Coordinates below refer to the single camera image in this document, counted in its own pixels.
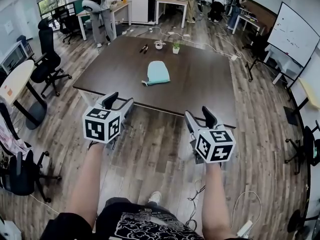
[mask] whiteboard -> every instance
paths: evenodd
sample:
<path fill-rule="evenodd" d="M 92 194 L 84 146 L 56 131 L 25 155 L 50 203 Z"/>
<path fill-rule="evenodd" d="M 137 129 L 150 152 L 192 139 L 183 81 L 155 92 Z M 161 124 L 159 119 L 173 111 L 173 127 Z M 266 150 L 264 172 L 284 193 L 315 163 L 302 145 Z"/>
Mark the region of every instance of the whiteboard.
<path fill-rule="evenodd" d="M 282 2 L 268 43 L 305 67 L 319 40 L 317 32 L 299 14 Z"/>

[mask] person standing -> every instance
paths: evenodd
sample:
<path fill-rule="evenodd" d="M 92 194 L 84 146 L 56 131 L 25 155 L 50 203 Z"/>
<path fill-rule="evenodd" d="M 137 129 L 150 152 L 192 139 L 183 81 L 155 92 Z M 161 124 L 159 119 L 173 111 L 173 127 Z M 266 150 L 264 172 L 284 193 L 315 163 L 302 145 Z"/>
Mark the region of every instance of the person standing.
<path fill-rule="evenodd" d="M 245 2 L 246 0 L 235 0 L 235 5 L 232 8 L 231 16 L 226 24 L 229 30 L 234 30 L 238 15 L 240 14 L 241 5 Z"/>
<path fill-rule="evenodd" d="M 106 201 L 97 217 L 100 193 L 102 143 L 92 142 L 65 212 L 50 220 L 40 240 L 236 240 L 231 232 L 223 172 L 218 163 L 208 163 L 202 205 L 203 237 L 159 206 L 161 193 L 153 192 L 146 205 L 122 197 Z"/>
<path fill-rule="evenodd" d="M 225 11 L 225 5 L 227 4 L 226 0 L 214 0 L 212 3 L 212 9 L 209 13 L 209 21 L 218 23 L 221 19 L 221 13 Z"/>
<path fill-rule="evenodd" d="M 195 0 L 187 0 L 188 5 L 186 7 L 186 22 L 195 24 L 196 19 L 194 17 L 195 11 Z"/>
<path fill-rule="evenodd" d="M 107 34 L 107 38 L 110 42 L 114 40 L 114 33 L 111 28 L 111 12 L 110 7 L 108 6 L 107 0 L 101 1 L 101 11 L 100 12 L 90 12 L 90 19 L 92 23 L 92 32 L 93 38 L 98 48 L 102 47 L 104 41 L 103 36 L 100 34 L 99 26 L 100 20 L 99 16 L 101 15 L 104 28 Z"/>

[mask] marker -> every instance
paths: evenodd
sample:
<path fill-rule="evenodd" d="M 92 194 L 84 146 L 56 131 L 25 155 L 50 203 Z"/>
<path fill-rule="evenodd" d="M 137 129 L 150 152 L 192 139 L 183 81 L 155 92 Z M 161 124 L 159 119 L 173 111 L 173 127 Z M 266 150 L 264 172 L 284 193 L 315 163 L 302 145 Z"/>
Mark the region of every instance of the marker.
<path fill-rule="evenodd" d="M 144 50 L 143 54 L 146 54 L 146 53 L 147 53 L 147 51 L 148 51 L 148 49 L 149 49 L 149 46 L 147 45 L 147 47 L 145 48 L 145 50 Z"/>
<path fill-rule="evenodd" d="M 139 53 L 142 53 L 142 51 L 147 47 L 148 45 L 145 44 L 145 46 L 139 51 Z"/>

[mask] white pot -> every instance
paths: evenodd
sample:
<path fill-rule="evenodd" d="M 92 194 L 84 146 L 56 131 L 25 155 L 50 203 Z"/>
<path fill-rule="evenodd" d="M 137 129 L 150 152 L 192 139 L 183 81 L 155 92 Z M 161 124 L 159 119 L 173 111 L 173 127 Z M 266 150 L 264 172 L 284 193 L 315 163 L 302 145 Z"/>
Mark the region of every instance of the white pot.
<path fill-rule="evenodd" d="M 180 47 L 178 49 L 175 49 L 174 47 L 172 48 L 172 52 L 174 54 L 178 54 L 179 50 L 180 50 Z"/>
<path fill-rule="evenodd" d="M 158 50 L 161 50 L 161 49 L 162 49 L 162 47 L 163 47 L 163 45 L 162 45 L 162 44 L 156 44 L 156 45 L 155 45 L 155 48 L 157 48 Z"/>

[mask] white sneaker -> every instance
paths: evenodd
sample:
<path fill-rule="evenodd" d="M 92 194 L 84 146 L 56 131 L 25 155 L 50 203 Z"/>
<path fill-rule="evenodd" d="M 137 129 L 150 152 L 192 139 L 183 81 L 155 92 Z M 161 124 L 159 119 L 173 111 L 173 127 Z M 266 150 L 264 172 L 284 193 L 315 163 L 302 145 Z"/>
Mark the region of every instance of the white sneaker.
<path fill-rule="evenodd" d="M 161 193 L 159 191 L 155 191 L 151 194 L 149 198 L 149 202 L 155 202 L 157 205 L 160 203 Z"/>

